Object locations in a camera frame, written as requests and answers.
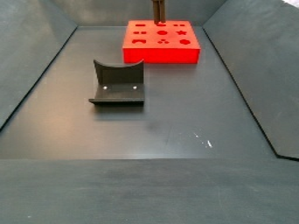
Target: circular hole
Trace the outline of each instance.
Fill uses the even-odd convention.
[[[166,35],[168,32],[167,31],[159,31],[158,34],[159,35]]]
[[[188,39],[182,39],[182,40],[180,40],[180,43],[182,43],[183,45],[188,45],[188,44],[191,43],[191,41],[190,41]]]

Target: black holder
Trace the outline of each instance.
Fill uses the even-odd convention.
[[[144,103],[144,62],[132,66],[108,66],[94,60],[98,72],[98,93],[94,104]]]

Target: gray wall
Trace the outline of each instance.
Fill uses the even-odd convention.
[[[48,0],[0,0],[0,128],[76,25]]]
[[[127,25],[152,19],[152,0],[52,0],[79,25]],[[203,25],[227,0],[166,0],[167,19]]]
[[[276,153],[299,158],[299,10],[228,0],[204,29]]]

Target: red shape sorter block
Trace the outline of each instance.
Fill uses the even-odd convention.
[[[188,21],[130,21],[123,54],[126,63],[198,63],[200,44]]]

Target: white speck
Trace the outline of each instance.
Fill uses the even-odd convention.
[[[212,146],[211,146],[211,141],[208,140],[208,145],[210,145],[210,147],[212,148]]]

